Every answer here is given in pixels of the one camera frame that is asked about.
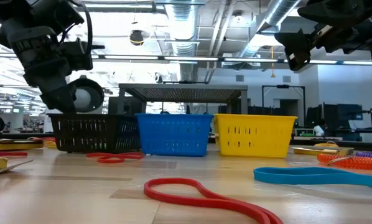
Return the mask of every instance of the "metal table frame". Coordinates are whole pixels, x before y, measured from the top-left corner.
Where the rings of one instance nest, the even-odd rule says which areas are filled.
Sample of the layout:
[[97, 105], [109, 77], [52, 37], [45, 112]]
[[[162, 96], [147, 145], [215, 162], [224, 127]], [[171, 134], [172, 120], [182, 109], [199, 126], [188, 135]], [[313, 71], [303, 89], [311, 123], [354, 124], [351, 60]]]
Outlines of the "metal table frame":
[[[226, 112], [231, 113], [231, 102], [241, 97], [241, 114], [248, 114], [248, 86], [247, 85], [202, 85], [202, 84], [119, 84], [119, 97], [117, 104], [117, 113], [124, 112], [125, 93], [129, 93], [133, 97], [142, 101], [142, 112], [146, 112], [147, 102], [175, 102], [175, 103], [226, 103]], [[138, 88], [152, 88], [152, 89], [181, 89], [181, 90], [234, 90], [235, 92], [225, 101], [215, 99], [215, 96], [206, 98], [204, 100], [193, 99], [176, 99], [166, 100], [160, 98], [146, 98], [140, 94], [136, 89]]]

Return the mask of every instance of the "red cord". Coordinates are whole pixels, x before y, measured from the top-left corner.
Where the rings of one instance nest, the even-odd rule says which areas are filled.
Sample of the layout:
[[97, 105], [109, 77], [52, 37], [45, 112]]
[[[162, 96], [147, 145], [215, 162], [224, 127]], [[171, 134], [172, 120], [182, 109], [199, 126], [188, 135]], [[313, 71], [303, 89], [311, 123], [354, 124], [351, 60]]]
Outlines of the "red cord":
[[[178, 195], [169, 195], [152, 189], [155, 185], [162, 184], [185, 184], [195, 187], [206, 198], [193, 198]], [[196, 180], [186, 178], [160, 178], [149, 180], [144, 184], [144, 194], [160, 202], [173, 203], [177, 205], [190, 205], [194, 207], [222, 208], [242, 213], [260, 224], [283, 224], [281, 219], [265, 208], [247, 202], [228, 198], [206, 189]]]
[[27, 156], [26, 152], [0, 152], [0, 156]]
[[56, 138], [55, 137], [42, 137], [42, 138], [30, 137], [28, 139], [30, 139], [30, 140], [42, 140], [43, 142], [53, 141], [54, 143], [56, 143]]
[[125, 159], [142, 159], [144, 155], [141, 152], [125, 152], [120, 154], [94, 152], [88, 153], [86, 156], [89, 158], [98, 158], [98, 162], [100, 163], [110, 164], [124, 162]]
[[[317, 160], [319, 162], [328, 164], [330, 161], [338, 158], [343, 158], [344, 156], [330, 155], [330, 154], [319, 154], [317, 155]], [[359, 157], [354, 156], [349, 159], [344, 159], [342, 161], [337, 161], [332, 163], [334, 166], [344, 167], [349, 169], [367, 169], [372, 170], [372, 158], [369, 157]]]

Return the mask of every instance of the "plastic basket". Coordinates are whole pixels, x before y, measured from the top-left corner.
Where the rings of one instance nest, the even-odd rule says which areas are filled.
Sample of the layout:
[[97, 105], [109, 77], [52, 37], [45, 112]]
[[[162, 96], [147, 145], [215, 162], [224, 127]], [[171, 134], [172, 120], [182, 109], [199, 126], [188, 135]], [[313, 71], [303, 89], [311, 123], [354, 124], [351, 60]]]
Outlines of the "plastic basket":
[[296, 118], [216, 114], [216, 144], [223, 155], [283, 158]]
[[49, 114], [57, 149], [66, 152], [122, 153], [141, 148], [135, 116]]
[[205, 156], [213, 115], [137, 114], [142, 152], [166, 156]]

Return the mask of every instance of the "blue basket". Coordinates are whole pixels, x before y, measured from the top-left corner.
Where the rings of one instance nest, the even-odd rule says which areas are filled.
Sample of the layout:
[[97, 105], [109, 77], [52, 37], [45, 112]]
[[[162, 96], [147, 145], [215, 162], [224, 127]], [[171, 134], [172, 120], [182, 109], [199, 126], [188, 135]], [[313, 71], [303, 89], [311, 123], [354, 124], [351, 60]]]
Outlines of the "blue basket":
[[145, 154], [205, 156], [213, 115], [136, 114]]

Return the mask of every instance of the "yellow basket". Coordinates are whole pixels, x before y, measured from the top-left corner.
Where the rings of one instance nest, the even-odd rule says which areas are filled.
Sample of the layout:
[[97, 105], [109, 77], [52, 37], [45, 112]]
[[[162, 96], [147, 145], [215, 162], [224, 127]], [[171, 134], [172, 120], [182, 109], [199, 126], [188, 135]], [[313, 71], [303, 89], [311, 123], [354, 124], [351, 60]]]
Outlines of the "yellow basket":
[[223, 155], [284, 158], [296, 118], [216, 114], [216, 144]]

